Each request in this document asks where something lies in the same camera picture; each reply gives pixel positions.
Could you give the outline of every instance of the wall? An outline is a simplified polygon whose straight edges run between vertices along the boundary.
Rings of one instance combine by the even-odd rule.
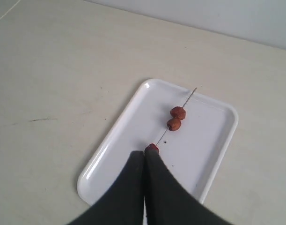
[[[286,49],[286,0],[90,0]]]

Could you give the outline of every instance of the white table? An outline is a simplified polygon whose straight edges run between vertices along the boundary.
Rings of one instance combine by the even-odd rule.
[[[0,20],[0,225],[87,209],[77,177],[150,77],[239,113],[205,205],[286,225],[286,51],[81,0],[21,0]]]

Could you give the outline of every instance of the white tray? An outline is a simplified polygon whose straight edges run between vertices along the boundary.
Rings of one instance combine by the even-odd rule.
[[[182,106],[190,93],[158,79],[144,82],[81,173],[79,196],[94,204],[115,181],[131,151],[158,142],[171,118],[170,110]],[[174,177],[202,203],[235,131],[238,115],[232,106],[198,94],[198,90],[185,110],[180,129],[168,131],[158,147]]]

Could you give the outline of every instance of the skewer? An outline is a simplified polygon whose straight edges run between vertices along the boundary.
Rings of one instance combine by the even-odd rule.
[[[195,93],[195,91],[197,90],[197,88],[195,88],[193,90],[193,92],[190,94],[190,96],[188,97],[188,99],[185,101],[184,105],[182,106],[182,108],[185,107],[185,105],[188,103],[188,101],[190,100],[190,98],[193,96],[193,94]],[[169,130],[169,127],[167,127],[167,129],[165,130],[165,132],[163,133],[163,135],[161,136],[161,138],[159,139],[159,141],[156,143],[156,146],[161,142],[162,138],[164,137],[164,135],[166,134],[166,132]]]

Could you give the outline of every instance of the tray rim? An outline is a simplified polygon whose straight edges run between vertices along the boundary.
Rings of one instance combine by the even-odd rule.
[[[108,139],[110,138],[110,136],[113,134],[113,132],[116,130],[117,126],[119,125],[120,121],[122,120],[122,118],[124,118],[124,115],[126,114],[128,108],[134,103],[134,100],[135,98],[138,96],[138,94],[140,93],[141,89],[144,88],[144,86],[146,85],[146,83],[153,83],[153,82],[161,82],[161,83],[164,83],[164,84],[167,84],[169,86],[175,86],[177,88],[182,88],[182,89],[187,89],[187,88],[184,88],[184,87],[181,87],[179,85],[176,85],[176,84],[173,84],[173,83],[169,83],[167,81],[164,81],[162,79],[158,79],[158,78],[151,78],[151,79],[147,79],[145,80],[144,82],[142,82],[142,84],[138,87],[138,89],[135,91],[134,95],[132,96],[132,98],[130,99],[130,101],[127,103],[126,107],[124,108],[124,110],[122,111],[122,113],[119,115],[118,119],[116,120],[116,122],[114,123],[114,125],[111,127],[111,129],[109,130],[109,132],[107,133],[107,135],[104,137],[103,141],[100,143],[100,145],[98,146],[97,150],[94,152],[94,154],[92,155],[92,157],[90,158],[90,160],[87,162],[86,166],[84,167],[84,169],[82,170],[82,172],[80,173],[79,177],[78,177],[78,180],[77,180],[77,184],[76,184],[76,189],[77,189],[77,192],[78,192],[78,195],[79,197],[85,201],[86,203],[88,203],[86,201],[86,197],[82,194],[82,190],[81,190],[81,184],[82,184],[82,181],[83,181],[83,177],[85,177],[85,174],[89,171],[89,169],[92,167],[92,163],[93,161],[98,158],[98,157],[101,157],[102,156],[102,150],[100,148],[100,146],[103,146],[107,141]],[[232,124],[232,127],[227,135],[227,138],[223,144],[223,146],[221,147],[221,150],[220,150],[220,154],[217,158],[217,161],[215,162],[214,166],[213,166],[213,169],[212,169],[212,172],[211,174],[209,175],[209,178],[206,182],[206,185],[202,191],[202,194],[200,196],[199,199],[197,199],[201,204],[203,204],[208,192],[209,192],[209,189],[213,183],[213,180],[214,180],[214,177],[216,176],[216,173],[218,171],[218,168],[222,162],[222,159],[224,158],[225,156],[225,153],[226,153],[226,150],[230,144],[230,141],[233,137],[233,134],[236,130],[236,127],[238,125],[238,120],[239,120],[239,117],[238,117],[238,113],[237,111],[235,110],[235,108],[228,104],[228,103],[225,103],[225,102],[222,102],[222,101],[219,101],[219,100],[216,100],[214,98],[211,98],[211,97],[208,97],[206,95],[202,95],[203,97],[205,98],[210,98],[211,101],[215,101],[216,103],[218,103],[219,105],[227,108],[232,114],[233,114],[233,117],[234,117],[234,122]]]

